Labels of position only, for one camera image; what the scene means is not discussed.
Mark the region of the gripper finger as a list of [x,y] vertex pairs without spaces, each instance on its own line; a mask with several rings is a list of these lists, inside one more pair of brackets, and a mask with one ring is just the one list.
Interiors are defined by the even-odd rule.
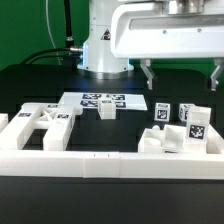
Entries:
[[210,90],[215,91],[219,82],[218,78],[224,71],[224,58],[216,58],[214,60],[215,69],[209,77]]
[[144,72],[145,76],[147,77],[147,85],[149,90],[154,89],[154,81],[155,81],[155,74],[151,68],[151,60],[150,59],[141,59],[140,60],[140,67]]

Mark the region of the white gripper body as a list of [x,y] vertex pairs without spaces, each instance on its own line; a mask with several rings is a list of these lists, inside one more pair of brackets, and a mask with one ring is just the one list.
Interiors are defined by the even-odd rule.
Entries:
[[224,0],[118,0],[111,51],[118,58],[224,58]]

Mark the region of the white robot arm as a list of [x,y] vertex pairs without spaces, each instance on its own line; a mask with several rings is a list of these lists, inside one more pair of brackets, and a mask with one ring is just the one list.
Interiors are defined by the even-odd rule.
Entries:
[[115,78],[138,59],[153,87],[153,59],[212,58],[224,72],[224,0],[89,0],[89,37],[78,67]]

